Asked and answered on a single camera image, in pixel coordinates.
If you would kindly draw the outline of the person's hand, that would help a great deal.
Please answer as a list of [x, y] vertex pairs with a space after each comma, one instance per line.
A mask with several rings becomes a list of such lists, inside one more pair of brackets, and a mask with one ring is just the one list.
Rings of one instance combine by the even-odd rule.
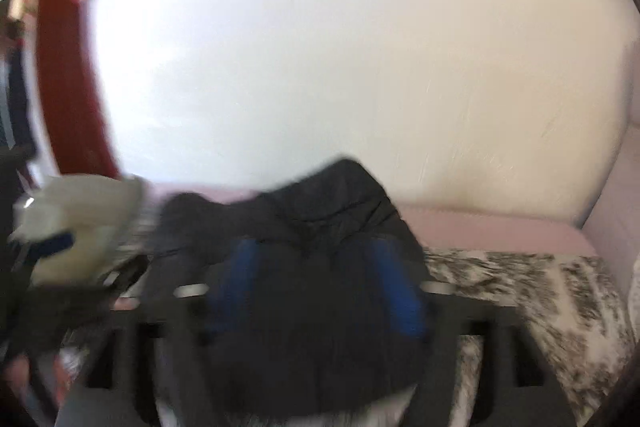
[[[70, 375], [66, 372], [61, 358], [55, 355], [51, 365], [54, 382], [54, 403], [60, 407], [70, 387]], [[26, 355], [17, 355], [9, 365], [3, 369], [3, 378], [12, 391], [21, 397], [26, 393], [30, 376], [35, 375], [36, 366], [29, 362]]]

